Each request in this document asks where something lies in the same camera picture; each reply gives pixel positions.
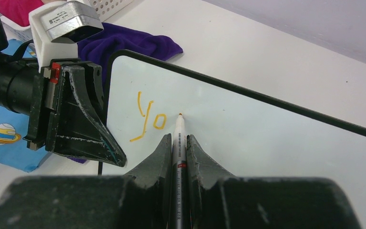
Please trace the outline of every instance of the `black whiteboard frame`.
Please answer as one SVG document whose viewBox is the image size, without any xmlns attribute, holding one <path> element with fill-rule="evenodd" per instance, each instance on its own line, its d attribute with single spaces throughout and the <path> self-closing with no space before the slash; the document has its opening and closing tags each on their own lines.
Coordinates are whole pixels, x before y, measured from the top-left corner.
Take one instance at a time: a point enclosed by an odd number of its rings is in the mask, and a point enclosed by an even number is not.
<svg viewBox="0 0 366 229">
<path fill-rule="evenodd" d="M 280 107 L 282 109 L 285 109 L 287 111 L 308 117 L 308 118 L 312 118 L 314 120 L 317 120 L 319 122 L 322 123 L 326 123 L 332 126 L 336 126 L 338 128 L 353 132 L 355 134 L 361 135 L 366 137 L 366 128 L 362 127 L 362 126 L 358 126 L 349 122 L 345 122 L 343 120 L 337 119 L 337 118 L 333 118 L 330 117 L 328 115 L 319 113 L 319 112 L 315 112 L 300 106 L 297 106 L 295 104 L 291 104 L 273 97 L 270 97 L 268 95 L 262 94 L 262 93 L 258 93 L 237 85 L 234 85 L 232 83 L 228 83 L 222 80 L 218 80 L 215 78 L 212 78 L 210 76 L 201 74 L 201 73 L 197 73 L 179 66 L 176 66 L 174 64 L 170 64 L 170 63 L 166 63 L 163 61 L 159 61 L 157 59 L 136 53 L 136 52 L 132 52 L 129 50 L 120 50 L 117 51 L 116 53 L 114 53 L 108 62 L 108 69 L 107 69 L 107 77 L 104 83 L 104 118 L 107 122 L 107 111 L 108 111 L 108 104 L 109 104 L 109 94 L 110 94 L 110 82 L 111 82 L 111 76 L 112 76 L 112 65 L 114 60 L 119 57 L 119 56 L 128 56 L 131 57 L 133 59 L 145 62 L 145 63 L 149 63 L 155 66 L 158 66 L 160 68 L 164 68 L 166 70 L 181 74 L 181 75 L 185 75 L 187 77 L 205 82 L 205 83 L 209 83 L 211 85 L 217 86 L 217 87 L 221 87 L 224 88 L 226 90 L 229 90 L 231 92 L 235 92 L 244 96 L 247 96 L 249 98 L 264 102 L 266 104 L 270 104 L 276 107 Z"/>
</svg>

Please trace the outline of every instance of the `black cable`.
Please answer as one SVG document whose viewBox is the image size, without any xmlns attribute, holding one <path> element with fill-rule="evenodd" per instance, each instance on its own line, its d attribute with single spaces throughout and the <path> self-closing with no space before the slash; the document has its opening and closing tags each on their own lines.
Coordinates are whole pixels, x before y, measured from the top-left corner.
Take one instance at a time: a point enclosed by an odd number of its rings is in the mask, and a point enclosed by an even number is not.
<svg viewBox="0 0 366 229">
<path fill-rule="evenodd" d="M 27 41 L 23 44 L 21 44 L 19 46 L 19 48 L 16 50 L 16 52 L 12 55 L 12 56 L 9 56 L 7 59 L 6 59 L 6 62 L 15 62 L 15 61 L 19 61 L 23 58 L 23 55 L 24 53 L 26 52 L 27 50 L 27 47 L 29 46 L 29 44 L 33 43 L 33 40 L 30 40 L 30 41 Z"/>
<path fill-rule="evenodd" d="M 101 176 L 102 175 L 102 170 L 103 170 L 103 162 L 99 161 L 99 166 L 97 168 L 97 175 Z"/>
</svg>

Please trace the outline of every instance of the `purple cloth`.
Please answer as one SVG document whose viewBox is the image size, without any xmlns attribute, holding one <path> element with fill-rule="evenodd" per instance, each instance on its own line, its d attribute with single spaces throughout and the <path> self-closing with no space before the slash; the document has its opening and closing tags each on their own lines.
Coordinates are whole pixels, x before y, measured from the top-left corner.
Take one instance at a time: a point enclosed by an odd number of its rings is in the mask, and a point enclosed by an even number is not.
<svg viewBox="0 0 366 229">
<path fill-rule="evenodd" d="M 166 36 L 152 36 L 149 33 L 103 23 L 104 30 L 78 43 L 79 57 L 102 66 L 102 82 L 107 76 L 107 63 L 117 50 L 127 49 L 155 59 L 166 61 L 183 49 Z"/>
<path fill-rule="evenodd" d="M 68 159 L 71 159 L 72 161 L 78 162 L 80 164 L 83 164 L 83 163 L 85 163 L 87 161 L 85 159 L 74 158 L 74 157 L 70 157 L 70 156 L 68 157 Z"/>
</svg>

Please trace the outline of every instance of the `white basket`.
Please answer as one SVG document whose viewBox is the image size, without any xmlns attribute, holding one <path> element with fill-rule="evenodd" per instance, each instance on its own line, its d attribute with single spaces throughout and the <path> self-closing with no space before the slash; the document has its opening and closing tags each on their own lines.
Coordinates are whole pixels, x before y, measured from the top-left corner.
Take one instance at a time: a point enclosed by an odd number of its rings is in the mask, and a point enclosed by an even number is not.
<svg viewBox="0 0 366 229">
<path fill-rule="evenodd" d="M 130 4 L 133 0 L 89 0 L 91 6 L 96 10 L 101 21 L 105 21 L 119 10 Z M 16 34 L 19 40 L 26 42 L 33 39 L 30 26 L 22 27 L 5 16 L 1 16 L 3 26 Z"/>
</svg>

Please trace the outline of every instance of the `marker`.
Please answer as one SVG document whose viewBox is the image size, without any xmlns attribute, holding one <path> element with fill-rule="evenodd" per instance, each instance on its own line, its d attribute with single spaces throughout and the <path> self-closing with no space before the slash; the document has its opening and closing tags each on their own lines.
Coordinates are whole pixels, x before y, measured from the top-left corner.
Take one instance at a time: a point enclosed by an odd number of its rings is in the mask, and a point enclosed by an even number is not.
<svg viewBox="0 0 366 229">
<path fill-rule="evenodd" d="M 172 190 L 168 229 L 190 229 L 190 205 L 186 163 L 186 132 L 182 113 L 176 120 L 172 143 Z"/>
</svg>

